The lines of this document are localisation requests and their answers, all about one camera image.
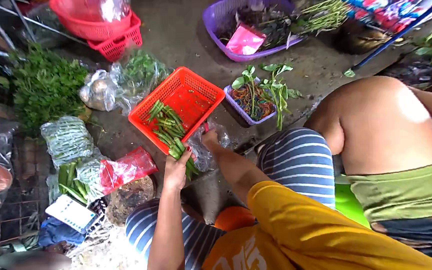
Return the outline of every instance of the pink basket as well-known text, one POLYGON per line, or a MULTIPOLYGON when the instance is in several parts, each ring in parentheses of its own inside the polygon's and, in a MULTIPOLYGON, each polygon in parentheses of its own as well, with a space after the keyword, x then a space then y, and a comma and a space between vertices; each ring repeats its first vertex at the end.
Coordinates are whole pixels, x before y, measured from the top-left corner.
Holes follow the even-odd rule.
POLYGON ((99 4, 91 0, 50 0, 49 7, 69 32, 85 40, 109 40, 123 34, 131 25, 131 14, 121 21, 102 21, 99 4))

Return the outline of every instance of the red plastic bag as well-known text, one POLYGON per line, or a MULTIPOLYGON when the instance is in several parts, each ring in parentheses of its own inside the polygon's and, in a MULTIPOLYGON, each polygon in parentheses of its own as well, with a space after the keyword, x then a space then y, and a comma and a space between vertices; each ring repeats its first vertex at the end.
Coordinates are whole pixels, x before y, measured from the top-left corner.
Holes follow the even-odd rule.
POLYGON ((151 155, 142 146, 117 161, 102 160, 101 186, 107 195, 124 184, 159 172, 151 155))

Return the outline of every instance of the concrete floor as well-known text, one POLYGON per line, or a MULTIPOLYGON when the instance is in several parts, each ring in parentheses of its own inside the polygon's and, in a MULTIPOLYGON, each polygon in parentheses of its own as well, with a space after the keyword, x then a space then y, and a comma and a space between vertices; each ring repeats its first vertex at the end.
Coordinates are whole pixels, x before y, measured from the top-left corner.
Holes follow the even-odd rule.
MULTIPOLYGON (((345 55, 335 51, 330 46, 329 35, 310 37, 288 50, 254 61, 237 63, 227 58, 206 32, 202 12, 212 2, 214 0, 133 1, 133 10, 143 22, 142 48, 152 52, 168 66, 186 66, 221 88, 231 84, 246 65, 291 63, 294 70, 285 72, 284 78, 290 88, 299 90, 305 98, 288 100, 288 108, 293 115, 285 116, 285 127, 298 123, 302 125, 315 105, 331 91, 355 79, 375 75, 395 62, 402 52, 411 49, 409 46, 388 48, 358 70, 354 78, 345 77, 342 73, 364 56, 345 55)), ((421 30, 413 31, 412 35, 423 36, 431 31, 432 21, 421 30)), ((262 70, 257 70, 257 74, 265 75, 262 70)), ((116 160, 139 145, 152 155, 160 169, 160 172, 153 175, 159 193, 165 155, 117 111, 94 111, 93 115, 105 130, 100 132, 99 128, 91 128, 95 142, 104 155, 116 160)), ((211 117, 227 128, 229 136, 237 140, 238 145, 249 141, 258 143, 277 131, 275 117, 248 127, 226 101, 216 108, 211 117)), ((219 211, 226 206, 241 204, 217 171, 194 181, 182 194, 204 216, 208 224, 213 224, 219 211)))

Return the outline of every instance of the orange stool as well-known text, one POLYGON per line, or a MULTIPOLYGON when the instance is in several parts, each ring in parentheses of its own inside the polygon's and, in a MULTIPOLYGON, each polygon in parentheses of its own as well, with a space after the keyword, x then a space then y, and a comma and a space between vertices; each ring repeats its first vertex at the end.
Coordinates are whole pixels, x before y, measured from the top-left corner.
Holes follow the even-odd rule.
POLYGON ((231 232, 255 224, 256 218, 251 211, 241 206, 230 206, 225 208, 216 218, 214 226, 226 232, 231 232))

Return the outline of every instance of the red basket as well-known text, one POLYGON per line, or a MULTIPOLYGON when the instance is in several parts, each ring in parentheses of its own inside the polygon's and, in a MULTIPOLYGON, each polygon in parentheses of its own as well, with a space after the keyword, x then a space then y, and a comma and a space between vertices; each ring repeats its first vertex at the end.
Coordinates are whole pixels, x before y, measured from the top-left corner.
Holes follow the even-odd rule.
POLYGON ((92 49, 99 51, 108 61, 114 62, 121 57, 130 40, 138 47, 143 44, 141 33, 139 32, 140 26, 141 20, 133 13, 131 16, 131 27, 124 34, 103 42, 88 40, 88 45, 92 49))
POLYGON ((129 114, 129 121, 149 138, 161 151, 168 155, 168 146, 161 142, 154 129, 154 119, 148 124, 149 110, 159 100, 174 109, 183 120, 186 131, 183 142, 196 131, 210 113, 224 99, 224 91, 208 82, 186 67, 177 68, 151 94, 129 114))
POLYGON ((85 40, 109 40, 123 34, 131 25, 131 14, 121 21, 101 21, 99 6, 88 0, 50 0, 49 7, 69 32, 85 40))

